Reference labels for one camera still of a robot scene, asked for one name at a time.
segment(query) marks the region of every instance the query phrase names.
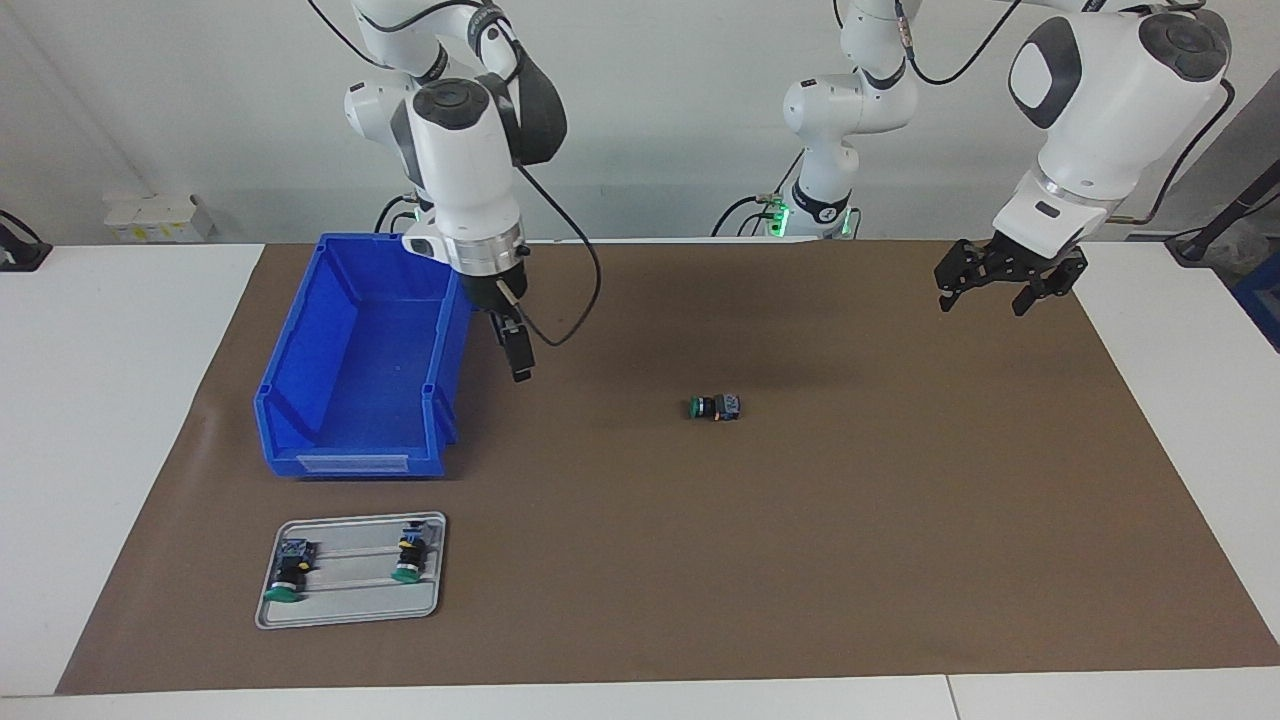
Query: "small electronic component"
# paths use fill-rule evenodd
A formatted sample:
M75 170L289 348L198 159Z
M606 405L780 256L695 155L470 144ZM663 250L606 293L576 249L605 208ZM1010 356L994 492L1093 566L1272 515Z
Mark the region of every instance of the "small electronic component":
M297 602L306 583L306 574L315 566L316 544L305 539L287 539L275 551L275 579L262 597L271 602Z
M422 578L422 562L426 561L428 546L422 539L422 523L412 521L401 534L401 555L392 570L392 579L397 583L412 585Z
M742 416L742 401L736 395L717 395L713 397L694 396L689 401L689 418L710 418L717 423L737 420Z

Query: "brown table surface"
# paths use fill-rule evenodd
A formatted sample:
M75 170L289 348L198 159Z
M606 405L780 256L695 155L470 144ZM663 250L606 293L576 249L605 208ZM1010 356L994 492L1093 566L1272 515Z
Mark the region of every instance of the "brown table surface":
M1280 665L1079 304L943 315L943 251L604 247L534 380L476 319L448 480L301 483L250 400L310 250L268 247L59 692ZM530 274L563 328L585 254ZM433 618L255 629L282 523L417 510Z

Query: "white table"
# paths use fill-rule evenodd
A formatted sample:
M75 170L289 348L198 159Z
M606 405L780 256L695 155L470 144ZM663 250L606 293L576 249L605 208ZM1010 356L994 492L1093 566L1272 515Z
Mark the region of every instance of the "white table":
M56 685L260 252L59 249L37 274L0 277L0 427L19 429L0 451L0 694ZM1088 254L1085 310L1280 634L1280 356L1211 273L1178 268L1156 245ZM14 450L28 439L35 450ZM436 717L1272 720L1280 669L33 698L0 701L0 717L424 707Z

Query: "gray tray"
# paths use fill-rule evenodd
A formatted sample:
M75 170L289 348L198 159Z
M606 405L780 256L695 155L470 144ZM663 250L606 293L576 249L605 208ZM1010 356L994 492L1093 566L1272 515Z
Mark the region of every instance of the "gray tray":
M422 539L429 550L422 580L407 585L390 579L390 573L399 557L401 530L412 520L424 523ZM442 512L285 523L271 543L262 592L271 585L275 550L284 539L316 543L315 568L306 575L298 602L271 602L259 594L257 626L276 630L430 615L440 598L444 529Z

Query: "green cap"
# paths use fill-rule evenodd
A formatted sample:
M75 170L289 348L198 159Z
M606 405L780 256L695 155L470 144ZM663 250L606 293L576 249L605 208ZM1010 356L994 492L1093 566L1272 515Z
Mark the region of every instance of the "green cap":
M270 600L271 602L297 602L302 600L298 593L291 591L289 588L271 588L262 593L262 597Z
M422 579L416 570L410 570L408 568L397 568L392 573L392 579L397 583L404 583L406 585L416 584Z

